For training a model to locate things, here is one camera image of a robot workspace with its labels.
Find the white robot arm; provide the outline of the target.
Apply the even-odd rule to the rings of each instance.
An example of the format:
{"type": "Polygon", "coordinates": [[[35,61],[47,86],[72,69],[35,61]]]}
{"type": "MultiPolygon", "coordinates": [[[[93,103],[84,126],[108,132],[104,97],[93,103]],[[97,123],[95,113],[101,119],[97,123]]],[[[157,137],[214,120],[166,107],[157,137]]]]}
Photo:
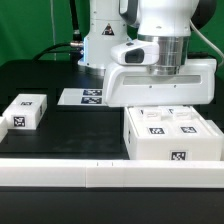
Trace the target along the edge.
{"type": "Polygon", "coordinates": [[[213,0],[89,0],[90,31],[79,64],[102,74],[110,107],[208,104],[214,59],[188,55],[189,37],[213,0]]]}

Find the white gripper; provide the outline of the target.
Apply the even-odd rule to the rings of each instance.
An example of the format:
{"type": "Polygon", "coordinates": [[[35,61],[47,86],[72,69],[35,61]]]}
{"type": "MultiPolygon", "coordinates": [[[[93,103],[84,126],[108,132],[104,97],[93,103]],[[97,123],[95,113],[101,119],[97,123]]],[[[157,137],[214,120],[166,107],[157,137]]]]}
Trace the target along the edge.
{"type": "Polygon", "coordinates": [[[109,107],[209,104],[215,91],[215,59],[187,59],[178,74],[154,74],[151,66],[111,63],[103,82],[109,107]]]}

